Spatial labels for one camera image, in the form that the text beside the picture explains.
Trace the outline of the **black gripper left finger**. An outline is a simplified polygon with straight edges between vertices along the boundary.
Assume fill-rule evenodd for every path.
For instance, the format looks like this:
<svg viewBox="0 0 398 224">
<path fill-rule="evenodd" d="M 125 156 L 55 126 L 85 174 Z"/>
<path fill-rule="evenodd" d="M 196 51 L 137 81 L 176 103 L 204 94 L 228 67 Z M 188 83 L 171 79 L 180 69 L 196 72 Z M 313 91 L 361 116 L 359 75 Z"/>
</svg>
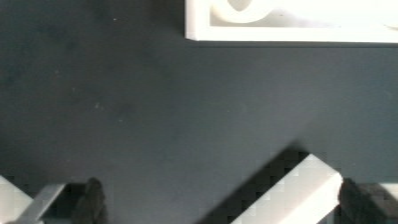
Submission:
<svg viewBox="0 0 398 224">
<path fill-rule="evenodd" d="M 109 224 L 100 180 L 91 178 L 85 183 L 50 184 L 14 224 Z"/>
</svg>

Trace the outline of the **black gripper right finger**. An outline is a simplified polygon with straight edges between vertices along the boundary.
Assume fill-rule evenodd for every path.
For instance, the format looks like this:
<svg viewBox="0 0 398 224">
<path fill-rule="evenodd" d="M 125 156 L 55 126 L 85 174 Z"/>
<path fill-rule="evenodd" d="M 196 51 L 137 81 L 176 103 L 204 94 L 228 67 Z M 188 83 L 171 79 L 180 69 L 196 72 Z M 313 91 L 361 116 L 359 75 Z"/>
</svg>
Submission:
<svg viewBox="0 0 398 224">
<path fill-rule="evenodd" d="M 339 189 L 336 224 L 398 224 L 398 183 L 357 183 Z"/>
</svg>

